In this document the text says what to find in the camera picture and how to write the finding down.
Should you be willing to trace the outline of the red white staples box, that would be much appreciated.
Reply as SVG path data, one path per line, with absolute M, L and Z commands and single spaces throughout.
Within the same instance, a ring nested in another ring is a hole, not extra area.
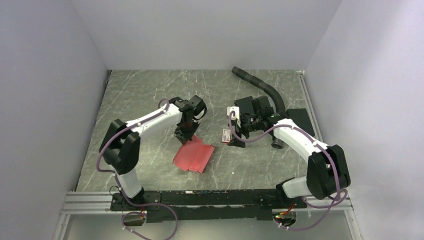
M 221 136 L 221 142 L 228 144 L 231 141 L 231 130 L 230 129 L 223 129 L 222 130 L 222 136 Z

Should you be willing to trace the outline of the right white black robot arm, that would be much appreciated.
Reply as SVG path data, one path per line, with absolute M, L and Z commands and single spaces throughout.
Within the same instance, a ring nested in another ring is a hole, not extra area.
M 270 134 L 274 140 L 287 144 L 307 164 L 306 175 L 284 180 L 276 185 L 276 203 L 289 207 L 297 197 L 341 200 L 341 193 L 350 183 L 344 150 L 330 146 L 302 129 L 290 117 L 293 111 L 275 111 L 268 99 L 245 97 L 227 108 L 228 125 L 233 139 L 229 145 L 244 148 L 252 142 L 251 132 L 262 130 L 260 137 Z

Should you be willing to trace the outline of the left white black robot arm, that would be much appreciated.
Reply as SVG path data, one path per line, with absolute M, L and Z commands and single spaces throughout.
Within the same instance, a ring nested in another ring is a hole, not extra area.
M 207 112 L 204 100 L 195 95 L 189 100 L 180 97 L 162 99 L 157 110 L 134 120 L 114 120 L 99 148 L 96 169 L 112 173 L 124 204 L 131 210 L 145 203 L 145 191 L 136 172 L 143 140 L 157 132 L 175 126 L 174 136 L 182 147 L 199 143 L 195 133 Z

